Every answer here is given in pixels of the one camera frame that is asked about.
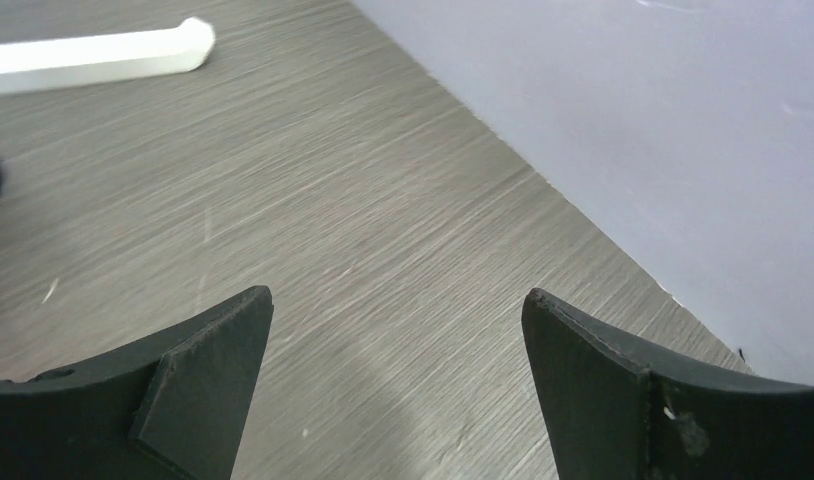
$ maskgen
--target hole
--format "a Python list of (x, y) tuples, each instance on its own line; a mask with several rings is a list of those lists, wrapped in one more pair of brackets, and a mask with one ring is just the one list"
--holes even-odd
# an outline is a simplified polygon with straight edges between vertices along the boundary
[(74, 373), (74, 370), (70, 368), (55, 368), (54, 370), (48, 370), (47, 372), (40, 373), (30, 380), (31, 382), (41, 382), (44, 380), (56, 380), (58, 378), (65, 378)]

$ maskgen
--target white plastic bar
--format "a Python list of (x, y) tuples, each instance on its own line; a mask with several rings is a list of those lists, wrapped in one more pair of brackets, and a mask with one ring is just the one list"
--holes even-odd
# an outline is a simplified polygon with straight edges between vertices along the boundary
[(166, 30), (2, 44), (0, 96), (189, 72), (215, 40), (193, 17)]

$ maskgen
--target scratch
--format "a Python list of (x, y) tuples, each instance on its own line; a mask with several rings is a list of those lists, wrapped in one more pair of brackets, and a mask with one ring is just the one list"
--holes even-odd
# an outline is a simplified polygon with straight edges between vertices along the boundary
[(700, 13), (710, 7), (701, 1), (692, 0), (637, 0), (637, 3), (649, 8), (662, 8), (680, 13)]
[(208, 206), (204, 209), (204, 245), (210, 241), (213, 236), (213, 207)]
[(781, 110), (784, 113), (793, 117), (800, 117), (806, 120), (814, 120), (814, 107), (808, 105), (799, 105), (791, 102), (782, 102)]
[(319, 299), (316, 301), (315, 305), (313, 305), (313, 308), (310, 309), (310, 313), (308, 313), (307, 315), (304, 315), (304, 318), (301, 319), (301, 323), (306, 322), (307, 320), (310, 319), (310, 317), (313, 316), (313, 313), (315, 313), (316, 310), (321, 306), (321, 304), (323, 304), (325, 302), (325, 295), (327, 295), (328, 293), (330, 293), (331, 290), (333, 290), (333, 287), (334, 287), (334, 285), (336, 283), (338, 283), (340, 280), (345, 278), (346, 275), (351, 273), (351, 270), (354, 269), (354, 265), (356, 265), (356, 264), (357, 264), (357, 259), (355, 258), (354, 260), (351, 261), (351, 265), (349, 265), (348, 268), (346, 268), (344, 272), (340, 273), (339, 276), (336, 277), (336, 279), (334, 279), (333, 281), (330, 282), (330, 285), (328, 286), (328, 288), (324, 291), (324, 293), (322, 293), (319, 296)]
[[(449, 117), (451, 115), (459, 113), (460, 111), (462, 111), (465, 108), (466, 107), (464, 107), (462, 105), (458, 105), (455, 108), (447, 110), (445, 113), (443, 113), (439, 117), (437, 117), (437, 119), (447, 118), (447, 117)], [(374, 152), (377, 152), (377, 151), (379, 151), (381, 149), (387, 148), (390, 145), (397, 144), (398, 142), (402, 141), (403, 139), (408, 138), (410, 135), (413, 135), (415, 132), (421, 130), (422, 128), (424, 128), (424, 126), (414, 127), (414, 128), (412, 128), (412, 129), (410, 129), (410, 130), (408, 130), (406, 132), (402, 132), (397, 137), (395, 137), (395, 138), (393, 138), (393, 139), (391, 139), (391, 140), (389, 140), (389, 141), (387, 141), (387, 142), (385, 142), (385, 143), (383, 143), (381, 145), (376, 146), (375, 149), (372, 150), (372, 152), (370, 152), (370, 153), (374, 153)], [(222, 230), (219, 230), (219, 232), (216, 233), (216, 236), (224, 235), (225, 233), (230, 232), (230, 231), (232, 231), (232, 230), (234, 230), (236, 228), (239, 228), (239, 227), (241, 227), (241, 226), (243, 226), (245, 224), (256, 221), (265, 212), (271, 210), (272, 208), (274, 208), (274, 207), (276, 207), (278, 205), (281, 205), (282, 203), (284, 203), (284, 202), (286, 202), (288, 200), (291, 200), (293, 198), (297, 198), (298, 196), (303, 195), (303, 194), (305, 194), (306, 192), (308, 192), (308, 191), (310, 191), (312, 189), (315, 189), (317, 186), (319, 186), (320, 184), (322, 184), (324, 182), (327, 182), (328, 180), (335, 177), (336, 175), (340, 175), (340, 174), (342, 174), (342, 172), (344, 172), (344, 171), (346, 171), (346, 170), (348, 170), (350, 168), (353, 168), (358, 162), (359, 162), (359, 160), (352, 160), (350, 162), (347, 162), (346, 164), (344, 164), (341, 167), (333, 170), (332, 172), (319, 177), (315, 181), (310, 182), (310, 183), (304, 185), (301, 188), (295, 189), (292, 193), (271, 202), (270, 204), (266, 205), (265, 207), (258, 209), (256, 212), (252, 212), (250, 215), (248, 215), (245, 218), (237, 221), (233, 225), (230, 225), (229, 227), (226, 227), (226, 228), (224, 228)]]
[(289, 335), (287, 335), (285, 338), (279, 338), (277, 341), (279, 341), (280, 343), (289, 343), (289, 342), (292, 341), (292, 337), (294, 337), (294, 336), (295, 336), (295, 332), (292, 332)]
[(55, 279), (54, 279), (54, 282), (53, 282), (53, 283), (51, 283), (51, 288), (49, 288), (49, 289), (48, 289), (48, 294), (47, 294), (47, 295), (45, 295), (45, 298), (43, 298), (43, 299), (42, 299), (42, 303), (47, 302), (47, 301), (48, 301), (48, 299), (49, 299), (49, 298), (51, 298), (51, 295), (53, 295), (53, 294), (54, 294), (54, 290), (56, 290), (56, 289), (57, 289), (57, 285), (58, 285), (59, 283), (60, 283), (60, 279), (59, 279), (59, 278), (55, 278)]
[(201, 275), (201, 280), (198, 281), (198, 296), (195, 297), (195, 315), (201, 313), (201, 297), (204, 292), (204, 286), (207, 284), (207, 276)]
[(460, 429), (460, 435), (457, 436), (457, 442), (455, 443), (455, 449), (459, 452), (463, 449), (463, 444), (466, 442), (466, 439), (471, 435), (472, 428), (474, 427), (474, 423), (469, 421), (463, 425)]
[(525, 455), (523, 455), (522, 458), (519, 459), (519, 462), (517, 462), (512, 469), (510, 469), (510, 473), (508, 473), (505, 478), (519, 478), (519, 472), (525, 467), (525, 465), (530, 463), (531, 458), (539, 453), (540, 449), (546, 443), (548, 443), (547, 433), (540, 437), (540, 439), (537, 440), (537, 442), (531, 448), (529, 448), (527, 452), (525, 452)]

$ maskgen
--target white speck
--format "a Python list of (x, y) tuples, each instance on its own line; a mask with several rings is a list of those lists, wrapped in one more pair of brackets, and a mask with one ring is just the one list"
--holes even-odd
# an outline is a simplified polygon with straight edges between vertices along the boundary
[(48, 289), (48, 294), (47, 294), (47, 295), (45, 295), (45, 298), (43, 298), (43, 299), (42, 299), (42, 303), (47, 302), (47, 301), (48, 301), (48, 299), (49, 299), (49, 298), (51, 298), (51, 295), (53, 295), (53, 294), (54, 294), (54, 290), (56, 290), (56, 288), (57, 288), (57, 284), (58, 284), (58, 283), (60, 283), (60, 279), (59, 279), (59, 278), (55, 278), (55, 279), (54, 279), (54, 283), (52, 283), (52, 284), (51, 284), (51, 288), (49, 288), (49, 289)]
[(675, 295), (669, 295), (669, 296), (670, 296), (670, 297), (672, 297), (672, 301), (673, 301), (673, 302), (675, 302), (675, 303), (677, 303), (679, 307), (681, 307), (681, 308), (683, 308), (683, 309), (685, 309), (685, 310), (686, 310), (686, 308), (687, 308), (687, 307), (685, 307), (685, 306), (684, 306), (684, 304), (683, 304), (683, 303), (681, 303), (681, 301), (680, 301), (680, 300), (678, 300), (677, 298), (675, 298)]
[(660, 284), (660, 282), (658, 282), (657, 280), (655, 280), (655, 281), (654, 281), (654, 283), (655, 283), (655, 284), (657, 284), (657, 286), (658, 286), (658, 287), (660, 287), (660, 289), (661, 289), (661, 290), (663, 290), (663, 291), (664, 291), (664, 292), (666, 292), (666, 293), (669, 293), (669, 290), (666, 290), (666, 287), (664, 287), (663, 285), (661, 285), (661, 284)]
[(213, 207), (204, 209), (204, 245), (210, 241), (213, 235)]

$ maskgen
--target gray wood-grain surface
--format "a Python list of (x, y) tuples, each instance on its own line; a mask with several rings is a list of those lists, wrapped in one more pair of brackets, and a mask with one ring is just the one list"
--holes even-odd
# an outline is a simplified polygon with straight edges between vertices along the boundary
[(276, 316), (236, 479), (537, 479), (541, 286), (738, 360), (339, 0), (0, 0), (0, 42), (214, 23), (174, 77), (0, 99), (0, 378), (253, 284)]

